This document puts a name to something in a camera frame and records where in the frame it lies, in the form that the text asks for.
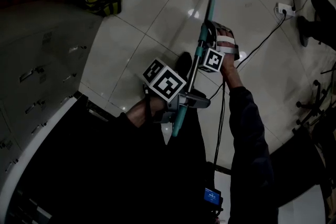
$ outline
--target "power strip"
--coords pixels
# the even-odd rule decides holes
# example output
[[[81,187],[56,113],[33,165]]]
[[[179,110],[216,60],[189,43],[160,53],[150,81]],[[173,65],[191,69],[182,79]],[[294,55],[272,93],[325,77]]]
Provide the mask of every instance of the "power strip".
[[[292,10],[292,7],[283,3],[277,3],[278,13],[283,14],[282,10],[284,9],[287,12],[287,16],[295,17],[295,10]]]

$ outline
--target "black sleeve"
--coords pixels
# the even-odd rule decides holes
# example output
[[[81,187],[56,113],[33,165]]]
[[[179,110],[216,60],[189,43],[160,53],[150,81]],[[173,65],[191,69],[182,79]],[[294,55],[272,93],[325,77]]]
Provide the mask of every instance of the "black sleeve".
[[[264,125],[252,94],[244,87],[230,92],[230,128],[235,155],[231,176],[229,224],[277,223],[274,178]]]

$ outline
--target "blue screen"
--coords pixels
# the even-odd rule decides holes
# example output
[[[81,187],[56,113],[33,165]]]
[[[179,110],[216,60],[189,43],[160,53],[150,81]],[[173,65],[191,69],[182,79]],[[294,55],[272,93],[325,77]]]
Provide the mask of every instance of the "blue screen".
[[[212,202],[213,204],[219,205],[219,194],[207,188],[205,189],[204,199],[206,201]]]

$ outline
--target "foot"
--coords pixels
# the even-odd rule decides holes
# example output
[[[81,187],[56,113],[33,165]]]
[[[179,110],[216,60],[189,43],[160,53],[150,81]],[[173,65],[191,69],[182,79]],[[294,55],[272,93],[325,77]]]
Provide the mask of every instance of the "foot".
[[[300,35],[300,42],[301,42],[301,45],[303,45],[304,47],[308,45],[308,39],[309,39],[309,37],[305,35],[305,29],[306,29],[305,24],[307,22],[308,21],[303,16],[298,17],[298,29],[299,29],[299,35]]]
[[[181,76],[182,79],[187,81],[187,75],[193,64],[193,59],[189,52],[184,52],[178,58],[175,66],[175,71]]]

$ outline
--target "mop handle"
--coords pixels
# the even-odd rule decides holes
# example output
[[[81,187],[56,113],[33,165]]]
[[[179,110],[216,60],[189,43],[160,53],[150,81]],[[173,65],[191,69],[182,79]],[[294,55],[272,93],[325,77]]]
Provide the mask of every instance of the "mop handle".
[[[187,84],[187,93],[190,93],[194,83],[195,83],[195,79],[196,79],[196,74],[197,74],[197,70],[198,70],[198,65],[199,62],[202,58],[202,53],[203,53],[203,48],[206,44],[206,37],[208,35],[208,28],[205,25],[205,22],[207,20],[212,20],[213,14],[214,14],[214,9],[215,9],[215,0],[209,0],[208,1],[208,6],[206,9],[206,13],[205,13],[205,18],[204,21],[202,23],[202,27],[201,27],[201,33],[199,35],[199,39],[198,39],[198,46],[196,48],[195,51],[195,56],[194,56],[194,60],[193,60],[193,65],[191,68],[191,72],[189,75],[189,79],[188,79],[188,84]],[[173,132],[172,132],[172,136],[176,137],[182,127],[183,121],[184,121],[184,117],[187,113],[187,109],[188,106],[185,105],[179,105],[179,111],[177,112],[177,116],[174,122],[174,126],[173,126]]]

